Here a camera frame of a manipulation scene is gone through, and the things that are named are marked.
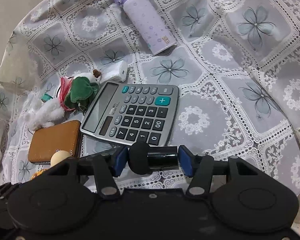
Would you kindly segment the black makeup brush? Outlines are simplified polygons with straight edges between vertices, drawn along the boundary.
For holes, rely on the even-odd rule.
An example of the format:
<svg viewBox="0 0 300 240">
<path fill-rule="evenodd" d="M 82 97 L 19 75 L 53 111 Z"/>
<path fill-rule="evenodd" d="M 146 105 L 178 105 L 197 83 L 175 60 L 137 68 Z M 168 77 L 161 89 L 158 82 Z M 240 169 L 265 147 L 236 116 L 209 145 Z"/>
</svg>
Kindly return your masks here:
<svg viewBox="0 0 300 240">
<path fill-rule="evenodd" d="M 136 142 L 128 151 L 129 168 L 136 174 L 178 168 L 177 146 L 152 147 L 146 142 Z"/>
</svg>

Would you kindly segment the beige teal makeup sponge brush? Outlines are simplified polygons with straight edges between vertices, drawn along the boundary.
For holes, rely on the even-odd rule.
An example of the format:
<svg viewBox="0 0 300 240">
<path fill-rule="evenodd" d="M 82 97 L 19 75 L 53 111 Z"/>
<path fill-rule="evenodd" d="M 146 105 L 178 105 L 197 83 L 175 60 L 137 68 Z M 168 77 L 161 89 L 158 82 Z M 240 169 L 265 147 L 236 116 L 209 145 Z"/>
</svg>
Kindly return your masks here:
<svg viewBox="0 0 300 240">
<path fill-rule="evenodd" d="M 64 150 L 57 151 L 53 154 L 50 160 L 51 167 L 57 165 L 58 163 L 62 162 L 63 160 L 72 157 L 72 155 Z"/>
</svg>

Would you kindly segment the white green plush toy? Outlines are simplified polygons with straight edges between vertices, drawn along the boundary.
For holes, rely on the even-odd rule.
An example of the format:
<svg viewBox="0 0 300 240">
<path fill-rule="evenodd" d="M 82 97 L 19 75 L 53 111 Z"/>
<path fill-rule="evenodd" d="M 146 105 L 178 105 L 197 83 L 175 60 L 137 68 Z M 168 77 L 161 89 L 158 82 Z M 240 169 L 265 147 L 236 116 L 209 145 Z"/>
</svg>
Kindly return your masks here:
<svg viewBox="0 0 300 240">
<path fill-rule="evenodd" d="M 64 118 L 66 112 L 85 112 L 100 89 L 99 70 L 79 73 L 72 78 L 62 77 L 59 96 L 36 98 L 24 119 L 31 131 L 54 126 Z"/>
</svg>

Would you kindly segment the brown leather wallet case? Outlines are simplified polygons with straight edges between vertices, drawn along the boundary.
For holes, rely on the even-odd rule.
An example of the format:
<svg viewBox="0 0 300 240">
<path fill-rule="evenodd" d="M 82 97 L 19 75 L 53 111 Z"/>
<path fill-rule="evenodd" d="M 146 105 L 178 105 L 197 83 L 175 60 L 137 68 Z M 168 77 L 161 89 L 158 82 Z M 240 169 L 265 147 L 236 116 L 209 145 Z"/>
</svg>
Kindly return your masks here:
<svg viewBox="0 0 300 240">
<path fill-rule="evenodd" d="M 35 131 L 29 147 L 29 162 L 49 163 L 57 151 L 67 151 L 72 157 L 78 157 L 82 139 L 80 126 L 80 121 L 72 120 Z"/>
</svg>

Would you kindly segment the grey desktop calculator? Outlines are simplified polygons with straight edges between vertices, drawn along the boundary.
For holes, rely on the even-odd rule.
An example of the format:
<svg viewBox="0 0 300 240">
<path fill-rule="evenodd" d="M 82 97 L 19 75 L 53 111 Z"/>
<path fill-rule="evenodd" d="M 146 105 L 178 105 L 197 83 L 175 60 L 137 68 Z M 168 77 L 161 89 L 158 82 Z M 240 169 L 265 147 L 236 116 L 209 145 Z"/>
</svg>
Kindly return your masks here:
<svg viewBox="0 0 300 240">
<path fill-rule="evenodd" d="M 122 145 L 166 146 L 178 109 L 175 85 L 106 82 L 81 123 L 83 134 Z"/>
</svg>

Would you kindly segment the green washi tape roll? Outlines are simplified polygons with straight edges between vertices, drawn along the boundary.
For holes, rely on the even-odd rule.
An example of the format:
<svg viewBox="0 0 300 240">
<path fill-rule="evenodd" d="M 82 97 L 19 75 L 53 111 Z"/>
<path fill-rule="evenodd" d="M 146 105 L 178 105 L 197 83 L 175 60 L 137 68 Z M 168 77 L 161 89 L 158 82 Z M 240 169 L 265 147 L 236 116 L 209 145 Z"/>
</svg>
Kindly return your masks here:
<svg viewBox="0 0 300 240">
<path fill-rule="evenodd" d="M 42 97 L 41 97 L 41 100 L 42 100 L 42 102 L 47 102 L 47 101 L 49 101 L 49 100 L 51 100 L 53 97 L 52 96 L 50 96 L 49 94 L 44 94 Z"/>
</svg>

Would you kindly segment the grey lace floral tablecloth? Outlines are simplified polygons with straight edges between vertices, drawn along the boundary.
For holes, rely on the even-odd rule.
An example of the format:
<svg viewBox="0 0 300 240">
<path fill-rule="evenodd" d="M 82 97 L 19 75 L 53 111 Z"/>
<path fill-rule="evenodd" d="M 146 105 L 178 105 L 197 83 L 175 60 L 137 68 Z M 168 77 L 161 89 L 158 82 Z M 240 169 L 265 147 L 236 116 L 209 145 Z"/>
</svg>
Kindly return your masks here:
<svg viewBox="0 0 300 240">
<path fill-rule="evenodd" d="M 177 41 L 156 56 L 114 0 L 0 0 L 0 184 L 42 169 L 34 100 L 125 61 L 129 83 L 179 87 L 170 145 L 242 157 L 300 200 L 300 0 L 150 2 Z"/>
</svg>

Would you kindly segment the purple water bottle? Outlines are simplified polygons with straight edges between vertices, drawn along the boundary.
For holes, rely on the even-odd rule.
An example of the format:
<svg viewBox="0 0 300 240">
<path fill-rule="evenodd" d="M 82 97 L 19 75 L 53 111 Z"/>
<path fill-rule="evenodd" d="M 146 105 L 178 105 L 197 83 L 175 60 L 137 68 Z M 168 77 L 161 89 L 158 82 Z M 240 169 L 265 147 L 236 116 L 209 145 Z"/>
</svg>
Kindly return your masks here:
<svg viewBox="0 0 300 240">
<path fill-rule="evenodd" d="M 134 24 L 153 55 L 176 44 L 176 40 L 149 0 L 114 0 Z"/>
</svg>

